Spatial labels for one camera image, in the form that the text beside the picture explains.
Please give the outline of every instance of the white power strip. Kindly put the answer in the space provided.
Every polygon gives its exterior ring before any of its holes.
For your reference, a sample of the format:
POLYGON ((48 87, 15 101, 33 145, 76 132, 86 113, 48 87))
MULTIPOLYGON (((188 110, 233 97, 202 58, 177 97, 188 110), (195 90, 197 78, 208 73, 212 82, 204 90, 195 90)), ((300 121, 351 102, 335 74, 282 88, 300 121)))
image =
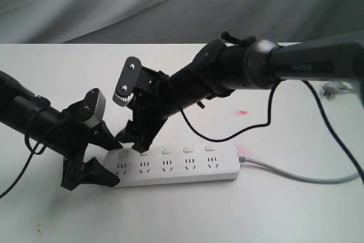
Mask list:
POLYGON ((108 152, 104 166, 119 176, 115 187, 229 180, 240 170, 231 143, 154 146, 143 154, 116 149, 108 152))

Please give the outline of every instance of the electrical socket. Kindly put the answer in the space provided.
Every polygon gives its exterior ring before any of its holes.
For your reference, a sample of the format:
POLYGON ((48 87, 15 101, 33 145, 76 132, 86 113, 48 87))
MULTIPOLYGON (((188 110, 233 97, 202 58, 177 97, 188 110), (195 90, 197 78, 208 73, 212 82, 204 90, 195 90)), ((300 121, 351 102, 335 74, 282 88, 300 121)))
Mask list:
POLYGON ((240 170, 232 143, 152 146, 143 154, 116 149, 103 165, 120 178, 115 187, 235 179, 240 170))

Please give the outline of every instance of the gray power cord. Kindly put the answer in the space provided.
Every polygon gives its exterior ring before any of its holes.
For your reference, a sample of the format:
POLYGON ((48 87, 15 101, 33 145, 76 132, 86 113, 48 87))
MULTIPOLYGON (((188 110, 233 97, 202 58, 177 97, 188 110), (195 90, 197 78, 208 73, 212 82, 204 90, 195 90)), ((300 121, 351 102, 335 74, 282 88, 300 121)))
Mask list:
POLYGON ((359 173, 352 174, 350 176, 344 176, 343 178, 337 178, 337 179, 316 179, 316 178, 307 178, 305 176, 299 176, 292 173, 289 173, 287 171, 284 171, 282 169, 279 169, 275 166, 272 166, 265 162, 260 162, 255 159, 245 158, 244 156, 239 156, 239 162, 240 163, 252 163, 259 166, 262 166, 266 169, 269 169, 273 171, 274 173, 284 176, 289 179, 298 180, 300 182, 308 182, 308 183, 316 183, 316 184, 340 184, 345 182, 350 182, 354 179, 357 179, 359 177, 359 173))

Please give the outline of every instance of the switch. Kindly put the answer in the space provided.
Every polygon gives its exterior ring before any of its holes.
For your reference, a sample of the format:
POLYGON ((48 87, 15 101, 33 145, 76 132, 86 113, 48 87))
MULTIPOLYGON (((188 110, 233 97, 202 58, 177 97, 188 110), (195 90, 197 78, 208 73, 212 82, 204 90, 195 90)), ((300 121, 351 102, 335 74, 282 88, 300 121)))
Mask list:
POLYGON ((118 152, 118 158, 126 158, 126 157, 127 157, 127 151, 118 152))
POLYGON ((163 148, 162 149, 162 154, 163 155, 168 155, 172 152, 172 150, 170 148, 163 148))
POLYGON ((205 151, 207 151, 207 152, 215 151, 215 147, 213 147, 212 145, 206 145, 205 146, 205 151))
POLYGON ((193 152, 193 147, 192 146, 186 146, 185 148, 183 148, 183 152, 184 153, 191 153, 191 152, 193 152))
POLYGON ((141 156, 149 156, 150 155, 150 151, 145 151, 143 153, 140 153, 141 156))

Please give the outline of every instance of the table surface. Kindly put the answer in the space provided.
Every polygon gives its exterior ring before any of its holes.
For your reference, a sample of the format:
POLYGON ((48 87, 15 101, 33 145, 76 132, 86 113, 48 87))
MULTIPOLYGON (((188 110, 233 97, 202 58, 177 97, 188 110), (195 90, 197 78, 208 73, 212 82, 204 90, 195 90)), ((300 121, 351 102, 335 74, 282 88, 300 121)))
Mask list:
MULTIPOLYGON (((0 69, 63 109, 94 87, 107 98, 104 120, 113 134, 131 111, 112 102, 128 56, 173 74, 202 47, 184 45, 0 45, 0 69)), ((220 138, 266 120, 266 90, 238 90, 230 97, 191 106, 186 114, 204 134, 220 138), (248 114, 237 116, 237 111, 248 114)), ((364 111, 353 94, 323 101, 342 140, 364 164, 364 111)), ((0 124, 0 189, 24 165, 23 136, 0 124)), ((184 145, 195 136, 180 114, 171 117, 154 145, 184 145)), ((231 140, 240 154, 300 175, 334 178, 354 167, 327 131, 305 85, 286 81, 273 101, 272 125, 231 140)), ((103 155, 95 146, 87 154, 103 155)), ((300 183, 261 168, 242 166, 229 182, 110 189, 59 187, 60 155, 47 150, 0 200, 4 242, 363 242, 361 181, 336 186, 300 183)))

